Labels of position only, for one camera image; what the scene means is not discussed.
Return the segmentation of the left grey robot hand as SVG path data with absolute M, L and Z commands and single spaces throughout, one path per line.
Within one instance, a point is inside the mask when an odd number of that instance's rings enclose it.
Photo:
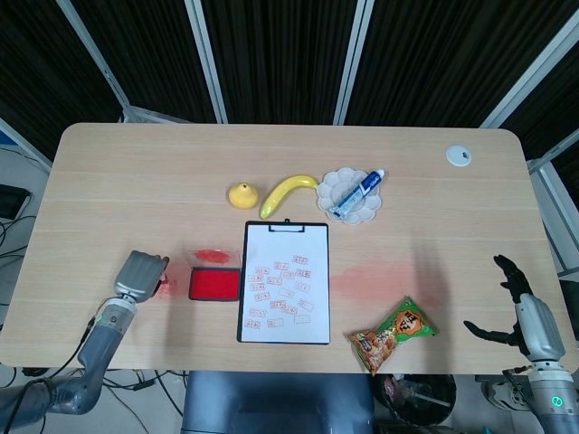
M 168 257 L 131 251 L 114 280 L 114 292 L 136 303 L 149 300 L 163 282 L 169 261 Z

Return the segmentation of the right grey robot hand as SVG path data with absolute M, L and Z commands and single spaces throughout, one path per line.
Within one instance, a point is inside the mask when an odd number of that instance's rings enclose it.
M 487 331 L 468 320 L 463 324 L 480 339 L 517 347 L 531 363 L 558 363 L 565 355 L 565 346 L 550 308 L 534 295 L 526 275 L 511 259 L 496 255 L 493 260 L 506 278 L 500 286 L 509 291 L 515 306 L 513 331 Z

